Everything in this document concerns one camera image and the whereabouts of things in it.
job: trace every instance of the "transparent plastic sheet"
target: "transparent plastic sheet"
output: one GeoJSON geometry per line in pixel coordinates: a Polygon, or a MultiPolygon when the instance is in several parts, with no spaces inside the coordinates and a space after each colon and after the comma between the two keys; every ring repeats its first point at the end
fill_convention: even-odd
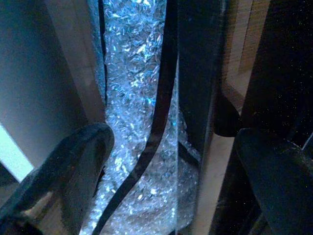
{"type": "MultiPolygon", "coordinates": [[[[98,2],[90,0],[89,5],[93,22],[98,24],[98,2]]],[[[165,8],[165,0],[104,0],[108,71],[106,122],[114,131],[115,147],[80,232],[82,235],[92,233],[145,147],[156,102],[165,8]]],[[[99,41],[99,34],[95,34],[95,44],[99,41]]],[[[102,53],[99,46],[95,48],[100,63],[97,82],[104,97],[102,53]]],[[[177,158],[178,136],[192,156],[198,160],[200,156],[187,140],[186,124],[178,113],[177,90],[176,81],[166,129],[156,155],[107,221],[102,234],[167,235],[191,222],[198,170],[177,158]],[[178,201],[184,207],[179,207],[177,213],[178,201]]]]}

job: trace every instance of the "bubble wrap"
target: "bubble wrap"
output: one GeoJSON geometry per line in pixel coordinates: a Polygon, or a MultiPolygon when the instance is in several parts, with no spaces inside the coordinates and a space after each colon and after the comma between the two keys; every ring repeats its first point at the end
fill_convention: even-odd
{"type": "MultiPolygon", "coordinates": [[[[97,1],[90,0],[95,29],[97,1]]],[[[156,102],[165,20],[165,0],[104,0],[107,65],[106,122],[115,146],[87,215],[81,235],[90,235],[108,202],[133,169],[148,139],[156,102]]],[[[101,59],[98,85],[104,96],[101,59]]],[[[177,157],[179,141],[199,159],[187,141],[178,108],[177,79],[162,141],[143,176],[106,222],[103,235],[167,235],[193,216],[198,171],[177,157]]]]}

